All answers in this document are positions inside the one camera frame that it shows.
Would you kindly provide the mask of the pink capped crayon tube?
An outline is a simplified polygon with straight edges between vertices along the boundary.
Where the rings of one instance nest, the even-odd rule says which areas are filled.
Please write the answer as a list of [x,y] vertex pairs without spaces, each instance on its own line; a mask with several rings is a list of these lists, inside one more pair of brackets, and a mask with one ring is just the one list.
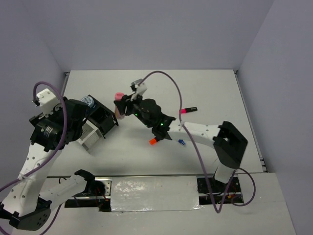
[[125,99],[124,93],[118,92],[114,97],[115,104],[115,116],[117,119],[123,119],[125,117]]

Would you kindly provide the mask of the blue slime jar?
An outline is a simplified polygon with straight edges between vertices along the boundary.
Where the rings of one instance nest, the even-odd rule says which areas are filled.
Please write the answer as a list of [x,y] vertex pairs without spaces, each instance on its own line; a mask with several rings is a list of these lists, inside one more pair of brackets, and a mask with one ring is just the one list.
[[89,95],[81,98],[81,102],[87,104],[91,109],[96,106],[94,99]]

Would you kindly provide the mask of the orange highlighter marker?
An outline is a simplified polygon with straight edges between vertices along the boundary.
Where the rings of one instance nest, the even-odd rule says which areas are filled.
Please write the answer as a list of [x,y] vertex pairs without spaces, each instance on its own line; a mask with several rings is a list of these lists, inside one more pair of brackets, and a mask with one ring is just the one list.
[[160,141],[160,138],[154,137],[153,139],[149,140],[149,144],[150,145],[154,145],[154,144],[156,144],[159,141]]

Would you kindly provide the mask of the clear glue bottle blue cap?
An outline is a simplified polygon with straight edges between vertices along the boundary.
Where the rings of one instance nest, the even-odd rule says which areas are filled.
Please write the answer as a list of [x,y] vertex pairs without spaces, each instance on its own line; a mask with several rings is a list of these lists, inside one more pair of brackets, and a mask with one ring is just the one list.
[[182,140],[182,139],[179,139],[179,140],[178,140],[178,143],[180,143],[180,144],[181,144],[181,145],[183,145],[183,146],[186,146],[185,141],[184,141],[184,140]]

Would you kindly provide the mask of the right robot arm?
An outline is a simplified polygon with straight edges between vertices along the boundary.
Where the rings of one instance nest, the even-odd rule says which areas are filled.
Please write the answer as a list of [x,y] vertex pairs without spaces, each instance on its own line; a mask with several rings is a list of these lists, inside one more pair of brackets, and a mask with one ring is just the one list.
[[247,139],[231,122],[224,121],[221,125],[183,122],[162,113],[155,100],[143,99],[140,95],[133,100],[130,95],[124,95],[114,103],[120,114],[134,115],[150,128],[158,141],[190,140],[213,148],[219,160],[213,188],[224,191],[229,187],[231,175],[239,169],[248,144]]

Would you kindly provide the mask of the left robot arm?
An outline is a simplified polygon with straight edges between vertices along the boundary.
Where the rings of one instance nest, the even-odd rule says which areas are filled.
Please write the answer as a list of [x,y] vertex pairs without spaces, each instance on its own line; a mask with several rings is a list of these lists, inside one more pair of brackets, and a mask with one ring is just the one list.
[[42,191],[55,160],[64,147],[80,138],[89,106],[64,98],[29,121],[34,126],[29,152],[9,194],[0,204],[0,216],[24,231],[37,231],[57,206],[78,193],[91,195],[96,189],[95,176],[78,170],[57,186]]

